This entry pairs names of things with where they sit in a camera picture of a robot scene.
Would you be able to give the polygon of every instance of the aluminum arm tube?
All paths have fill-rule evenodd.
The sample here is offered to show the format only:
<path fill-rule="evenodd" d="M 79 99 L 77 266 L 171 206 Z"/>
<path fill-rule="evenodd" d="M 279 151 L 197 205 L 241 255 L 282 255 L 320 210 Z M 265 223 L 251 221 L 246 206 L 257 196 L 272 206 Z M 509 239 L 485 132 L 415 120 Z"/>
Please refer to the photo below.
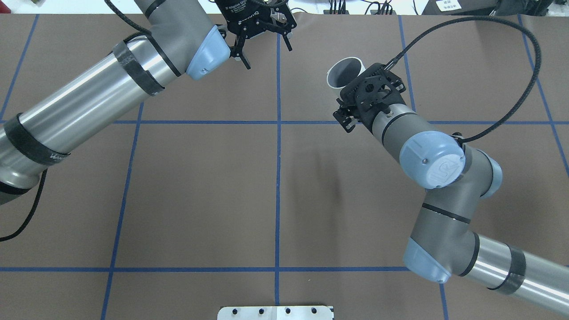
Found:
<path fill-rule="evenodd" d="M 212 34 L 221 38 L 197 0 L 159 2 L 137 0 L 149 14 L 152 37 L 120 42 L 113 53 L 0 128 L 0 204 L 27 192 L 48 166 L 189 70 Z M 223 40 L 222 45 L 229 57 Z M 133 61 L 135 72 L 128 69 Z M 197 78 L 213 69 L 203 64 L 202 59 L 194 65 Z"/>
<path fill-rule="evenodd" d="M 478 236 L 465 278 L 569 317 L 569 268 Z"/>

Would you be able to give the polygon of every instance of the grid line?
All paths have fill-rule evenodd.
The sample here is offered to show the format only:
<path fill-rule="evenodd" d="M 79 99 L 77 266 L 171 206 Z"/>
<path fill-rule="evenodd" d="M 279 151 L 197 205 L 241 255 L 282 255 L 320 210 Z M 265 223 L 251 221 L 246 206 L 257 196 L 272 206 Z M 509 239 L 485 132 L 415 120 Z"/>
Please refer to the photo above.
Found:
<path fill-rule="evenodd" d="M 136 120 L 117 120 L 113 124 L 136 124 Z M 495 121 L 482 120 L 430 120 L 429 123 L 435 125 L 491 125 Z M 569 121 L 506 121 L 504 125 L 569 125 Z M 279 121 L 274 120 L 142 120 L 141 125 L 278 125 Z M 281 125 L 337 125 L 337 121 L 327 120 L 281 120 Z"/>
<path fill-rule="evenodd" d="M 113 255 L 112 255 L 111 261 L 110 261 L 109 278 L 107 279 L 107 286 L 106 286 L 106 290 L 105 290 L 105 298 L 103 300 L 103 307 L 101 310 L 101 320 L 105 320 L 106 310 L 107 310 L 107 306 L 109 304 L 110 288 L 113 284 L 114 266 L 115 266 L 115 263 L 117 261 L 118 242 L 119 242 L 119 239 L 121 237 L 122 221 L 123 221 L 123 218 L 125 215 L 125 208 L 126 208 L 126 197 L 129 193 L 130 175 L 131 175 L 132 170 L 133 170 L 134 153 L 136 152 L 136 149 L 137 149 L 138 133 L 139 133 L 140 127 L 141 127 L 140 122 L 142 119 L 143 110 L 144 110 L 144 103 L 142 102 L 140 104 L 140 107 L 138 108 L 137 126 L 136 126 L 136 129 L 134 131 L 133 147 L 130 150 L 129 166 L 128 166 L 128 169 L 126 172 L 125 189 L 124 189 L 124 192 L 122 194 L 121 211 L 120 211 L 119 216 L 118 216 L 117 233 L 115 234 L 115 238 L 114 238 Z"/>
<path fill-rule="evenodd" d="M 2 110 L 0 110 L 0 119 L 4 119 L 4 113 L 6 112 L 6 108 L 8 107 L 8 102 L 10 101 L 12 90 L 14 89 L 14 85 L 16 84 L 16 79 L 18 78 L 18 74 L 20 73 L 20 67 L 22 67 L 22 63 L 24 62 L 24 57 L 26 56 L 26 52 L 28 51 L 28 46 L 30 45 L 30 42 L 32 40 L 35 27 L 38 24 L 38 19 L 39 19 L 39 14 L 36 14 L 32 27 L 30 29 L 30 34 L 28 34 L 28 39 L 26 40 L 26 44 L 24 45 L 24 49 L 22 50 L 22 54 L 20 55 L 20 60 L 18 60 L 18 65 L 16 65 L 16 71 L 14 72 L 14 76 L 12 77 L 12 81 L 10 82 L 10 87 L 8 87 L 8 92 L 6 93 L 6 98 L 4 99 Z"/>
<path fill-rule="evenodd" d="M 439 290 L 440 290 L 440 300 L 443 302 L 444 320 L 448 320 L 447 295 L 444 292 L 444 284 L 439 284 Z"/>
<path fill-rule="evenodd" d="M 401 35 L 401 47 L 405 49 L 405 31 L 403 30 L 403 19 L 400 15 L 397 16 L 399 19 L 399 34 Z M 411 97 L 411 109 L 413 111 L 417 111 L 415 109 L 415 96 L 413 96 L 413 84 L 411 82 L 411 71 L 409 69 L 409 60 L 407 58 L 407 53 L 403 55 L 403 60 L 405 61 L 405 71 L 407 72 L 407 86 L 409 88 L 409 96 Z"/>
<path fill-rule="evenodd" d="M 229 266 L 229 267 L 114 267 L 4 266 L 0 272 L 113 272 L 113 273 L 224 273 L 224 272 L 408 272 L 405 266 Z"/>
<path fill-rule="evenodd" d="M 522 16 L 518 14 L 518 22 L 519 25 L 523 27 Z M 525 34 L 522 35 L 523 37 L 523 44 L 526 47 L 527 58 L 530 61 L 531 70 L 535 68 L 533 60 L 531 59 L 531 52 L 529 45 L 527 44 L 527 37 Z M 545 112 L 547 113 L 547 118 L 549 119 L 549 124 L 551 125 L 551 131 L 553 132 L 553 137 L 555 138 L 555 143 L 557 144 L 557 149 L 559 149 L 559 154 L 561 155 L 561 161 L 563 161 L 563 165 L 565 166 L 565 173 L 569 177 L 569 165 L 567 164 L 567 158 L 565 157 L 565 152 L 563 151 L 563 146 L 561 145 L 561 141 L 559 140 L 559 136 L 557 135 L 557 129 L 555 128 L 555 124 L 553 123 L 553 117 L 551 116 L 551 112 L 549 110 L 549 105 L 547 104 L 547 99 L 545 98 L 545 94 L 543 92 L 543 88 L 541 86 L 541 81 L 539 81 L 539 77 L 537 78 L 537 88 L 539 90 L 539 95 L 541 96 L 541 100 L 543 101 L 543 107 L 545 108 Z"/>
<path fill-rule="evenodd" d="M 280 305 L 279 267 L 281 264 L 281 37 L 277 34 L 277 179 L 275 200 L 275 306 Z"/>

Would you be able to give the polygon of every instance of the wire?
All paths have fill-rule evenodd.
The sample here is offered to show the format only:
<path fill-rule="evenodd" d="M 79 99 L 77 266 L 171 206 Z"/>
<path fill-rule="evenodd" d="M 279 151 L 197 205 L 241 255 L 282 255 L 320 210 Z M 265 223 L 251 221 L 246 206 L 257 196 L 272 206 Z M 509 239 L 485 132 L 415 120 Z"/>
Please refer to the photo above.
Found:
<path fill-rule="evenodd" d="M 417 12 L 417 5 L 415 4 L 415 0 L 413 0 L 413 11 L 415 11 L 416 15 L 419 15 L 419 13 Z"/>
<path fill-rule="evenodd" d="M 295 10 L 295 9 L 298 9 L 298 10 L 300 10 L 300 11 L 304 11 L 304 12 L 308 13 L 308 11 L 306 11 L 305 9 L 303 9 L 303 8 L 298 8 L 298 7 L 292 8 L 290 11 L 293 11 L 293 10 Z"/>
<path fill-rule="evenodd" d="M 32 209 L 30 210 L 30 213 L 28 214 L 28 216 L 24 220 L 24 223 L 22 223 L 22 225 L 18 228 L 18 230 L 16 230 L 16 232 L 12 233 L 11 235 L 5 236 L 5 237 L 0 237 L 0 242 L 13 239 L 13 238 L 17 237 L 20 233 L 22 233 L 22 231 L 24 231 L 24 229 L 26 228 L 26 226 L 28 225 L 28 223 L 30 222 L 32 217 L 34 216 L 36 209 L 38 208 L 39 198 L 42 196 L 43 185 L 46 182 L 46 175 L 47 175 L 47 169 L 43 170 L 43 172 L 42 172 L 42 178 L 39 181 L 38 191 L 36 193 L 34 203 L 32 204 Z"/>
<path fill-rule="evenodd" d="M 369 2 L 369 6 L 365 9 L 364 15 L 368 14 L 369 8 L 371 8 L 371 6 L 373 6 L 373 5 L 377 5 L 377 11 L 379 12 L 381 3 L 374 1 L 374 2 Z"/>
<path fill-rule="evenodd" d="M 510 109 L 510 111 L 508 111 L 508 113 L 506 115 L 504 115 L 501 119 L 496 121 L 496 123 L 494 123 L 492 126 L 487 128 L 486 130 L 482 131 L 481 133 L 479 133 L 475 136 L 472 136 L 470 138 L 459 139 L 460 143 L 466 143 L 466 142 L 471 142 L 471 141 L 480 139 L 483 136 L 487 135 L 488 133 L 494 131 L 495 128 L 501 126 L 504 122 L 506 122 L 506 120 L 508 120 L 519 109 L 519 107 L 522 105 L 522 103 L 526 100 L 527 96 L 530 94 L 532 87 L 534 86 L 535 82 L 537 81 L 539 69 L 541 68 L 541 48 L 539 47 L 539 43 L 537 42 L 537 39 L 535 38 L 533 33 L 531 33 L 531 31 L 529 31 L 528 29 L 526 29 L 526 28 L 524 28 L 524 27 L 522 27 L 516 23 L 510 22 L 508 20 L 494 18 L 494 17 L 485 17 L 485 16 L 477 16 L 476 17 L 475 16 L 475 17 L 458 18 L 458 19 L 443 22 L 441 24 L 437 24 L 436 26 L 429 28 L 427 31 L 423 32 L 417 38 L 415 38 L 413 41 L 411 41 L 411 43 L 409 43 L 409 45 L 407 45 L 407 47 L 405 47 L 405 49 L 403 49 L 403 51 L 401 51 L 397 56 L 395 56 L 393 59 L 391 59 L 387 63 L 387 65 L 385 65 L 386 71 L 393 68 L 393 66 L 397 64 L 397 62 L 405 55 L 405 53 L 407 51 L 409 51 L 409 49 L 415 43 L 417 43 L 419 40 L 421 40 L 427 34 L 433 32 L 439 28 L 448 26 L 449 24 L 466 22 L 466 21 L 490 21 L 490 22 L 505 24 L 506 26 L 520 30 L 523 34 L 525 34 L 530 39 L 531 44 L 534 47 L 535 62 L 534 62 L 534 69 L 533 69 L 533 73 L 531 75 L 530 82 L 528 83 L 528 85 L 527 85 L 526 89 L 524 90 L 522 96 L 518 99 L 518 101 L 516 102 L 516 104 L 514 104 L 514 106 Z"/>
<path fill-rule="evenodd" d="M 114 4 L 110 1 L 110 0 L 105 0 L 105 3 L 107 4 L 107 6 L 109 6 L 109 8 L 116 14 L 118 15 L 119 18 L 121 18 L 124 22 L 128 23 L 129 26 L 135 28 L 136 30 L 144 33 L 145 35 L 151 35 L 152 33 L 150 32 L 150 30 L 141 27 L 140 25 L 134 23 L 134 21 L 132 21 L 131 19 L 129 19 L 127 16 L 124 15 L 124 13 L 122 13 L 117 7 L 114 6 Z"/>

